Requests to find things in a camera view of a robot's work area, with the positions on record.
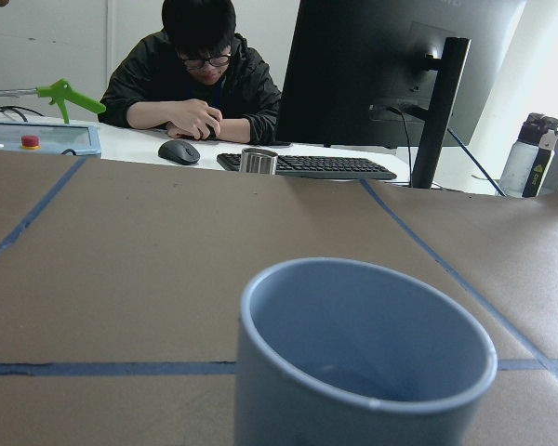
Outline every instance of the black hair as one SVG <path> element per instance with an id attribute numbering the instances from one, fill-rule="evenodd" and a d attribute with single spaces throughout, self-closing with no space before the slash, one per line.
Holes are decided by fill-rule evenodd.
<path id="1" fill-rule="evenodd" d="M 235 33 L 231 0 L 165 0 L 161 19 L 171 44 L 194 58 L 221 54 Z"/>

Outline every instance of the glasses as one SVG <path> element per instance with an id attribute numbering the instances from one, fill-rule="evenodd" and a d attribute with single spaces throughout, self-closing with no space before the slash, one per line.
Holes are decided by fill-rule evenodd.
<path id="1" fill-rule="evenodd" d="M 180 60 L 184 62 L 184 66 L 186 67 L 186 70 L 191 71 L 191 70 L 200 70 L 205 66 L 207 62 L 213 67 L 223 67 L 228 63 L 230 63 L 231 58 L 232 58 L 231 54 L 222 54 L 220 56 L 214 56 L 212 58 L 206 58 L 206 59 L 180 58 Z"/>

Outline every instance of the hand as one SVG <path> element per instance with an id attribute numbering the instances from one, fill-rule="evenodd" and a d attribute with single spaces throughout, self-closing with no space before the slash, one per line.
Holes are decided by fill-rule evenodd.
<path id="1" fill-rule="evenodd" d="M 171 138 L 194 138 L 194 136 L 171 123 L 166 124 L 167 135 Z"/>
<path id="2" fill-rule="evenodd" d="M 166 104 L 167 133 L 173 138 L 190 136 L 194 139 L 207 139 L 211 134 L 209 126 L 215 134 L 221 133 L 221 111 L 210 107 L 206 102 L 199 99 L 189 99 Z"/>

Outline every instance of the red button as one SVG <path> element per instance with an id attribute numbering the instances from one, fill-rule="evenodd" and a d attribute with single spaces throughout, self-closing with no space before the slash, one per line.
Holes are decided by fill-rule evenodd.
<path id="1" fill-rule="evenodd" d="M 39 137 L 36 135 L 25 135 L 20 137 L 22 147 L 37 147 L 39 145 Z"/>

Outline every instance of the table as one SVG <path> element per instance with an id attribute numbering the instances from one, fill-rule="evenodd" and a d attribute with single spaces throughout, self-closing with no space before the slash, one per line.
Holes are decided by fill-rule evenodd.
<path id="1" fill-rule="evenodd" d="M 61 119 L 28 115 L 31 122 L 61 124 Z M 4 115 L 0 113 L 0 121 L 19 121 L 18 115 Z M 94 125 L 98 128 L 101 144 L 100 158 L 133 163 L 176 165 L 157 156 L 159 147 L 167 140 L 164 130 L 136 130 L 119 128 L 103 123 L 90 123 L 87 121 L 71 121 L 71 124 Z M 201 154 L 198 164 L 179 166 L 189 168 L 204 168 L 223 170 L 217 162 L 220 153 L 240 153 L 247 144 L 238 144 L 225 141 L 190 141 Z M 372 151 L 356 151 L 338 148 L 325 148 L 318 145 L 291 144 L 287 147 L 272 147 L 272 150 L 282 155 L 324 155 L 367 158 L 377 164 L 384 165 L 396 176 L 396 182 L 409 181 L 409 166 L 395 155 L 375 153 Z"/>
<path id="2" fill-rule="evenodd" d="M 2 151 L 0 444 L 232 444 L 241 291 L 306 256 L 413 275 L 486 328 L 465 446 L 558 445 L 558 194 Z"/>

